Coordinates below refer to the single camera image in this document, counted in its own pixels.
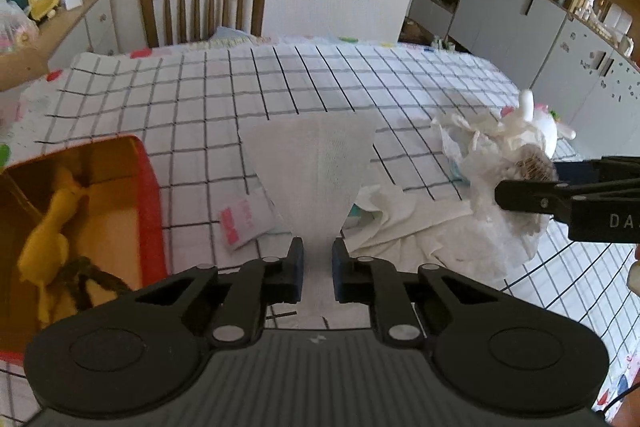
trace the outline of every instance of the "table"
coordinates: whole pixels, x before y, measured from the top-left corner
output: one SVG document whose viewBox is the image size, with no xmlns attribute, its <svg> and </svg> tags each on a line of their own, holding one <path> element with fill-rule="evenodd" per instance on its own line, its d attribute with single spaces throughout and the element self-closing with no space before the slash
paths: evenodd
<svg viewBox="0 0 640 427">
<path fill-rule="evenodd" d="M 200 263 L 231 271 L 287 252 L 291 235 L 283 227 L 234 253 L 220 239 L 216 207 L 259 187 L 239 142 L 245 125 L 316 111 L 368 113 L 377 121 L 372 161 L 394 183 L 435 200 L 460 198 L 462 186 L 428 133 L 431 119 L 487 108 L 498 114 L 518 93 L 489 62 L 467 54 L 308 41 L 148 58 L 82 54 L 55 86 L 41 87 L 52 89 L 49 107 L 26 115 L 15 136 L 22 143 L 16 158 L 119 133 L 138 136 L 161 185 L 172 272 Z M 564 140 L 556 154 L 578 157 Z M 626 288 L 632 261 L 631 247 L 573 243 L 566 227 L 552 221 L 537 256 L 500 289 L 596 331 L 609 350 L 606 385 L 613 385 L 638 342 L 640 299 Z M 295 323 L 294 307 L 270 309 L 268 327 Z M 6 376 L 12 389 L 22 384 Z M 11 416 L 25 419 L 18 409 Z"/>
</svg>

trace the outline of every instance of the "yellow toy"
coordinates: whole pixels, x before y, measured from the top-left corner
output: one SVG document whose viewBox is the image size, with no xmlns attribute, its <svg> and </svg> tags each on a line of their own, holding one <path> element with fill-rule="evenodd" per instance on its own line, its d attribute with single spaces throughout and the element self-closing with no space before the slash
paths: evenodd
<svg viewBox="0 0 640 427">
<path fill-rule="evenodd" d="M 50 323 L 51 302 L 47 286 L 55 279 L 69 257 L 69 243 L 60 232 L 75 216 L 78 204 L 87 193 L 66 168 L 59 168 L 54 179 L 54 194 L 41 222 L 31 231 L 20 257 L 20 280 L 38 287 L 38 319 Z"/>
</svg>

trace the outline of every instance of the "cardboard box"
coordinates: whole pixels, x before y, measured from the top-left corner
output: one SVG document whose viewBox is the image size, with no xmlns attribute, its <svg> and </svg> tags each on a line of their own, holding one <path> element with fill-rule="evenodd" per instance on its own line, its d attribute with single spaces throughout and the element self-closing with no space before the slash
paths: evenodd
<svg viewBox="0 0 640 427">
<path fill-rule="evenodd" d="M 132 289 L 167 276 L 162 241 L 159 187 L 142 142 L 132 136 L 85 144 L 9 167 L 6 172 L 27 199 L 45 213 L 53 172 L 65 166 L 88 189 L 78 212 L 62 229 L 70 259 L 83 255 Z M 22 363 L 27 343 L 40 328 L 37 289 L 20 282 L 16 262 L 29 233 L 31 216 L 0 184 L 0 360 Z M 115 294 L 87 283 L 94 305 Z M 60 320 L 75 312 L 68 293 L 52 313 Z"/>
</svg>

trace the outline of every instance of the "wooden chair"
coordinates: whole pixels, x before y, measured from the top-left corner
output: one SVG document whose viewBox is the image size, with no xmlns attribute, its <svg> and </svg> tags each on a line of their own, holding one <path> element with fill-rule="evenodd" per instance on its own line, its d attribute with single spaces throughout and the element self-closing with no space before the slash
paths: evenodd
<svg viewBox="0 0 640 427">
<path fill-rule="evenodd" d="M 140 0 L 142 19 L 145 25 L 146 44 L 157 48 L 158 24 L 154 8 L 163 5 L 161 24 L 164 26 L 164 45 L 183 44 L 209 39 L 218 26 L 230 26 L 232 8 L 235 9 L 235 28 L 244 29 L 245 5 L 248 0 L 177 0 L 177 21 L 172 19 L 173 0 Z M 190 16 L 187 20 L 187 4 Z M 262 31 L 264 0 L 253 0 L 250 19 L 250 33 L 257 37 Z M 174 27 L 177 42 L 174 42 Z"/>
</svg>

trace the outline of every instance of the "white tissue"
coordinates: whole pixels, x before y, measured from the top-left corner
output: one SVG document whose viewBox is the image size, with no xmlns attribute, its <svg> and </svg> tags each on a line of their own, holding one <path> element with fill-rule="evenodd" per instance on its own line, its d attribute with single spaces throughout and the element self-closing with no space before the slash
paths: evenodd
<svg viewBox="0 0 640 427">
<path fill-rule="evenodd" d="M 373 149 L 375 125 L 357 114 L 317 113 L 244 129 L 242 143 L 267 195 L 302 238 L 304 283 L 298 314 L 323 327 L 335 310 L 332 244 L 358 194 Z"/>
</svg>

